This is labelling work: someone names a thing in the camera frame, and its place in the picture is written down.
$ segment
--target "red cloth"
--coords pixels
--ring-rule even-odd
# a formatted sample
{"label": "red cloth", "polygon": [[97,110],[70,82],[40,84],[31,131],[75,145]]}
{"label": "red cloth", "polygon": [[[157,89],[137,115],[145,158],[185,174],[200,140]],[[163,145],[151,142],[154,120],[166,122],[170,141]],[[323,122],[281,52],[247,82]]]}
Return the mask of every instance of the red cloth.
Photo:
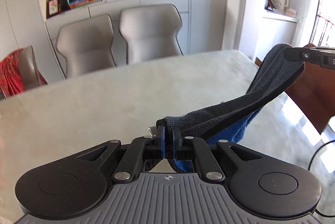
{"label": "red cloth", "polygon": [[[5,97],[14,96],[24,92],[23,80],[19,70],[19,55],[22,49],[9,54],[0,62],[0,87]],[[47,84],[40,74],[42,84]]]}

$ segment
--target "marble table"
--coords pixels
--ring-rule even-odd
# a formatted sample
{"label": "marble table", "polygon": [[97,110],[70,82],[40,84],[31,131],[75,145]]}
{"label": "marble table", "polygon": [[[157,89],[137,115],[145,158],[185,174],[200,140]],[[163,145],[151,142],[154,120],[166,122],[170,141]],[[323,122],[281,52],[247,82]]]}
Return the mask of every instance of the marble table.
{"label": "marble table", "polygon": [[[110,139],[130,143],[167,115],[239,97],[257,70],[238,51],[208,52],[99,71],[0,101],[0,222],[22,216],[14,186],[26,171]],[[285,93],[240,142],[304,168],[322,143]],[[324,164],[314,166],[326,185]]]}

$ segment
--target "framed picture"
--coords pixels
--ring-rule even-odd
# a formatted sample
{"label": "framed picture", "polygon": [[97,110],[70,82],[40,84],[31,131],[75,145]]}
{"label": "framed picture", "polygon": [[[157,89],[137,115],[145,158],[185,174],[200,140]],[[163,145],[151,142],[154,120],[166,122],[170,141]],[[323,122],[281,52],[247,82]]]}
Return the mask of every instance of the framed picture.
{"label": "framed picture", "polygon": [[62,12],[61,0],[46,1],[46,18],[58,15]]}

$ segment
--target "stack of books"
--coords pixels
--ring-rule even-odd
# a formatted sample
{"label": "stack of books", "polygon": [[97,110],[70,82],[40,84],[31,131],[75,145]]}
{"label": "stack of books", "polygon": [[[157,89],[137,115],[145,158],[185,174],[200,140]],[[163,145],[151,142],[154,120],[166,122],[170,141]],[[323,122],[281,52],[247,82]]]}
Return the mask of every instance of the stack of books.
{"label": "stack of books", "polygon": [[78,8],[78,7],[87,5],[89,3],[94,3],[97,1],[101,1],[101,0],[76,0],[74,2],[69,3],[69,7],[70,9],[74,9],[74,8]]}

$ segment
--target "black cable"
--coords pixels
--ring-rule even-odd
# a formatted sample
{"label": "black cable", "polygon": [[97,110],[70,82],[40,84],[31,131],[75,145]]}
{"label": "black cable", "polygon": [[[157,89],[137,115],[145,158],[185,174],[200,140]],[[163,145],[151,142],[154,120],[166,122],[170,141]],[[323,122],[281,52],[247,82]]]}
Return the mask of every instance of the black cable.
{"label": "black cable", "polygon": [[[329,141],[329,142],[323,144],[321,147],[319,147],[319,148],[317,149],[317,151],[313,154],[313,156],[312,156],[312,158],[311,158],[311,161],[309,162],[308,169],[307,169],[308,171],[311,171],[311,166],[312,166],[313,160],[314,160],[315,156],[317,155],[317,153],[318,153],[322,148],[324,148],[326,145],[331,144],[331,143],[334,143],[334,142],[335,142],[335,140],[333,140],[333,141]],[[315,212],[316,212],[318,215],[323,216],[323,217],[335,217],[335,215],[325,215],[324,213],[321,213],[318,209],[315,209]]]}

